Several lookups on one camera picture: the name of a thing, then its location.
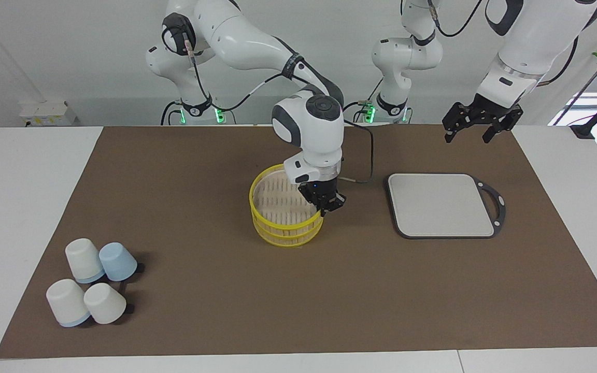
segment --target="white table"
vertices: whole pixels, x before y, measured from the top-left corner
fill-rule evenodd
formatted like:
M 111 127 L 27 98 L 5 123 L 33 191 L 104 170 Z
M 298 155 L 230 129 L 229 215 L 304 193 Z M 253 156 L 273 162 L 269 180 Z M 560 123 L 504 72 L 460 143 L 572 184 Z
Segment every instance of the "white table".
M 101 127 L 0 129 L 0 341 Z M 563 127 L 514 130 L 597 277 L 597 144 Z M 0 361 L 0 371 L 597 372 L 597 348 Z

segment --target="brown mat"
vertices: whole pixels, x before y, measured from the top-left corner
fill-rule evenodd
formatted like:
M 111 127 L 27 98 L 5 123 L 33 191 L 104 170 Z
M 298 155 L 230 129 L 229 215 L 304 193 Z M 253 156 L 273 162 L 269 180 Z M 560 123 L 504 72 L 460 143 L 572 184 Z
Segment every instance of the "brown mat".
M 0 358 L 597 347 L 597 280 L 511 134 L 443 140 L 375 128 L 376 180 L 298 250 L 265 244 L 247 193 L 296 149 L 264 128 L 106 128 L 0 345 Z M 342 175 L 365 177 L 348 129 Z M 503 194 L 493 239 L 411 241 L 393 229 L 391 173 L 468 173 Z M 61 328 L 45 301 L 64 247 L 121 241 L 147 271 L 116 325 Z

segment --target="yellow basket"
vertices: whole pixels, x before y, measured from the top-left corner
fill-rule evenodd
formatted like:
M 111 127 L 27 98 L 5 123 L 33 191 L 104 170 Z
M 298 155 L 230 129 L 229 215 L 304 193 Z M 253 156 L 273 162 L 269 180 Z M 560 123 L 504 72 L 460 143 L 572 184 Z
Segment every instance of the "yellow basket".
M 299 246 L 305 245 L 311 241 L 311 239 L 317 236 L 320 229 L 322 229 L 324 218 L 320 212 L 317 211 L 316 207 L 310 205 L 305 199 L 303 199 L 303 196 L 301 196 L 296 186 L 291 186 L 291 191 L 284 190 L 283 192 L 286 193 L 285 195 L 291 194 L 289 198 L 296 205 L 300 204 L 300 206 L 297 206 L 297 209 L 300 208 L 301 212 L 291 213 L 288 211 L 287 214 L 280 214 L 281 216 L 267 212 L 267 216 L 265 217 L 262 212 L 258 211 L 258 205 L 262 205 L 259 197 L 261 191 L 257 191 L 258 186 L 263 185 L 263 181 L 265 179 L 270 177 L 279 177 L 280 175 L 284 177 L 285 182 L 283 184 L 275 184 L 275 186 L 279 189 L 282 189 L 283 187 L 286 188 L 289 185 L 289 180 L 287 180 L 283 165 L 267 168 L 264 170 L 264 172 L 259 174 L 259 176 L 251 185 L 248 198 L 250 201 L 250 209 L 253 215 L 253 224 L 259 236 L 273 246 L 277 246 L 279 248 L 297 248 Z M 284 202 L 287 201 L 286 196 L 280 199 L 282 199 Z M 291 205 L 292 203 L 287 203 L 288 208 L 291 208 Z M 306 208 L 314 210 L 314 214 L 312 214 L 312 212 L 312 215 L 306 214 Z M 295 222 L 295 220 L 300 220 L 301 218 L 305 218 L 305 220 L 301 222 Z

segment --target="cup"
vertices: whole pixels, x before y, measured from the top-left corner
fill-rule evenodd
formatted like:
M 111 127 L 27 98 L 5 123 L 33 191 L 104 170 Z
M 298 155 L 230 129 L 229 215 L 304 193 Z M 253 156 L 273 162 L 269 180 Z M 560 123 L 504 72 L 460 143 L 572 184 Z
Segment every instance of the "cup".
M 137 260 L 118 242 L 105 245 L 98 256 L 111 281 L 123 281 L 137 271 Z
M 84 291 L 72 279 L 57 281 L 45 292 L 54 318 L 64 328 L 77 326 L 89 319 L 89 310 L 84 304 Z
M 66 246 L 66 259 L 78 283 L 92 283 L 105 274 L 98 250 L 88 238 L 80 238 Z
M 91 286 L 84 294 L 84 304 L 99 324 L 113 323 L 126 310 L 126 299 L 106 283 Z

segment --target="robotic arm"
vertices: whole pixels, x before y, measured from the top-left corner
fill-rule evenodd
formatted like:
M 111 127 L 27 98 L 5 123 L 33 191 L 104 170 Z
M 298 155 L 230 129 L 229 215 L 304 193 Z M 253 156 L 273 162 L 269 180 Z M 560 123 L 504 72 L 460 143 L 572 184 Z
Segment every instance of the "robotic arm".
M 436 7 L 441 0 L 433 0 Z M 436 40 L 436 27 L 428 0 L 406 0 L 402 25 L 411 34 L 408 38 L 388 38 L 379 41 L 372 52 L 372 61 L 381 70 L 383 80 L 377 95 L 376 117 L 398 122 L 407 108 L 411 88 L 410 70 L 429 70 L 441 62 L 443 47 Z
M 471 105 L 457 102 L 443 118 L 446 142 L 476 124 L 490 125 L 485 142 L 512 130 L 523 114 L 519 100 L 597 19 L 597 0 L 488 0 L 486 18 L 498 35 L 505 36 L 505 44 Z
M 167 13 L 163 48 L 149 50 L 147 61 L 154 61 L 150 54 L 159 56 L 150 67 L 177 85 L 191 116 L 203 115 L 212 102 L 204 101 L 197 70 L 188 69 L 213 55 L 234 69 L 273 69 L 305 86 L 273 108 L 276 134 L 302 149 L 285 161 L 285 172 L 322 214 L 341 207 L 346 198 L 337 191 L 344 139 L 340 89 L 285 42 L 249 23 L 234 0 L 170 0 Z

